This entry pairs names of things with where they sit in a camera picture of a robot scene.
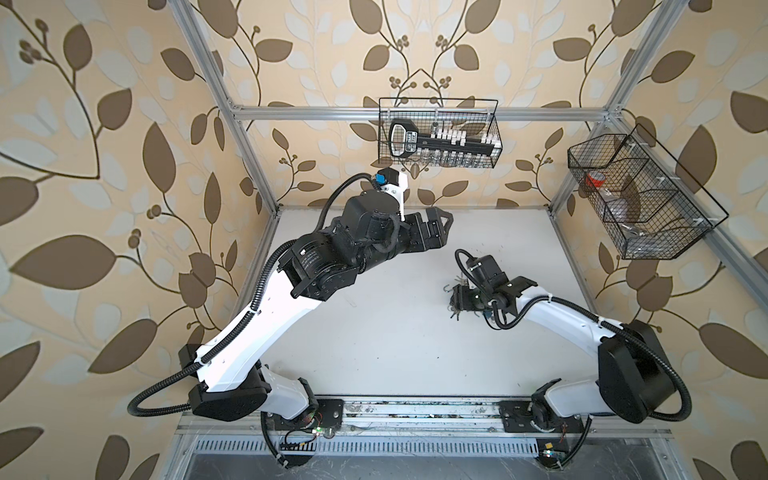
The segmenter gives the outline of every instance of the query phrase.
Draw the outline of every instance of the black mounting plate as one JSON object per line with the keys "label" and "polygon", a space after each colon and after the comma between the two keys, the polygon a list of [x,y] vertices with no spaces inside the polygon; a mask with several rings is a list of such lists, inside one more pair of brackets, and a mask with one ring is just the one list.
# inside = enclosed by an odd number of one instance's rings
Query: black mounting plate
{"label": "black mounting plate", "polygon": [[[338,430],[341,427],[341,418],[344,414],[344,401],[340,399],[318,399],[318,408],[315,415],[321,415],[321,429]],[[275,430],[286,432],[294,430],[295,426],[288,426],[280,415],[273,416],[275,420]]]}
{"label": "black mounting plate", "polygon": [[[507,433],[541,433],[531,425],[533,415],[528,411],[530,400],[502,400],[498,403],[498,414],[502,418],[504,431]],[[562,433],[565,424],[567,433],[582,433],[584,426],[581,420],[574,417],[562,419],[563,423],[556,426],[552,433]]]}

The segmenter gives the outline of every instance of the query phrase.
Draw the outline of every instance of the floral wallpaper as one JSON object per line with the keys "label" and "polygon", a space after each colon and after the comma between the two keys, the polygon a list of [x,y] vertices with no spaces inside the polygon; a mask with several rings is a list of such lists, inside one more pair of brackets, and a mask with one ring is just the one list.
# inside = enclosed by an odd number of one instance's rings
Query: floral wallpaper
{"label": "floral wallpaper", "polygon": [[[423,167],[378,157],[376,126],[316,121],[246,122],[278,203],[322,206],[350,175],[394,167],[409,174],[406,205],[424,207],[542,207],[566,175],[566,151],[586,138],[583,122],[501,122],[504,149],[493,169]],[[367,182],[336,201],[359,194]]]}
{"label": "floral wallpaper", "polygon": [[127,402],[229,322],[260,194],[160,2],[0,0],[0,44],[0,477],[150,478],[178,417]]}
{"label": "floral wallpaper", "polygon": [[245,105],[364,97],[600,107],[653,0],[192,0],[229,94]]}
{"label": "floral wallpaper", "polygon": [[[688,7],[624,114],[713,193],[731,215],[720,228],[768,269],[768,5]],[[693,414],[672,427],[690,470],[702,480],[766,478],[768,314],[704,242],[672,261],[619,260],[578,192],[558,221],[599,313],[651,324],[691,390]]]}

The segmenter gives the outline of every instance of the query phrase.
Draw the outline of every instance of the robotic arm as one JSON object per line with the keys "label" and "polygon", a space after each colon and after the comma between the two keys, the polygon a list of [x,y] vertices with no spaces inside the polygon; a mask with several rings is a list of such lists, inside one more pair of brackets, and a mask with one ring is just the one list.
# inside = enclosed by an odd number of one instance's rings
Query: robotic arm
{"label": "robotic arm", "polygon": [[[462,265],[462,254],[468,257],[467,268]],[[490,255],[475,258],[466,250],[456,250],[455,258],[471,285],[453,288],[450,305],[454,311],[483,312],[488,325],[500,330],[511,329],[526,318],[596,360],[594,375],[570,382],[556,379],[531,396],[535,427],[547,431],[562,419],[582,413],[615,414],[632,423],[648,416],[670,422],[689,416],[690,394],[646,323],[605,319],[553,296],[533,280],[523,276],[510,280]],[[508,314],[514,317],[509,322]],[[680,411],[655,412],[676,390],[682,399]]]}
{"label": "robotic arm", "polygon": [[[341,217],[323,228],[328,209],[341,191],[358,179],[373,190],[347,200]],[[422,252],[445,245],[453,216],[437,207],[405,215],[403,193],[408,176],[385,168],[375,177],[358,174],[333,192],[313,232],[284,243],[267,260],[253,302],[208,343],[186,345],[179,357],[181,372],[144,390],[128,404],[135,416],[166,415],[192,410],[195,415],[233,421],[256,409],[282,416],[296,426],[308,425],[318,408],[309,383],[291,380],[262,366],[259,358],[298,319],[328,300],[357,276],[400,253]],[[277,263],[277,270],[272,271]],[[199,383],[189,403],[161,409],[139,404],[186,376]]]}

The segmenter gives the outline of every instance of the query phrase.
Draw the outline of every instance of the black wire mesh basket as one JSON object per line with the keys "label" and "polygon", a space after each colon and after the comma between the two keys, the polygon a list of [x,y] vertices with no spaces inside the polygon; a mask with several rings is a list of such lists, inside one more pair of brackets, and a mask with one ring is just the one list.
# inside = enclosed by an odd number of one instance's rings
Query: black wire mesh basket
{"label": "black wire mesh basket", "polygon": [[[657,164],[652,147],[672,160]],[[672,260],[728,218],[723,206],[642,125],[568,149],[568,168],[625,260]]]}
{"label": "black wire mesh basket", "polygon": [[502,154],[496,100],[380,98],[379,158],[423,167],[493,168]]}

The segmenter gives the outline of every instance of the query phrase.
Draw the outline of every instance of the scratched metal surface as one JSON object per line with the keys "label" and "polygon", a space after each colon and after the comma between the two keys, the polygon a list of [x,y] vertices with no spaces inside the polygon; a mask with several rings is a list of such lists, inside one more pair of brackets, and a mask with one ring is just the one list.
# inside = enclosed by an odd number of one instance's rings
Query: scratched metal surface
{"label": "scratched metal surface", "polygon": [[322,457],[283,470],[270,455],[195,455],[185,480],[655,480],[663,479],[645,441],[587,440],[563,472],[526,458]]}
{"label": "scratched metal surface", "polygon": [[[318,213],[283,212],[272,248],[311,231]],[[498,332],[471,313],[450,318],[443,286],[456,283],[457,248],[491,254],[510,278],[526,276],[585,306],[546,212],[453,214],[445,247],[401,254],[358,276],[293,325],[262,362],[324,395],[528,396],[551,379],[596,372],[586,353],[534,323]]]}

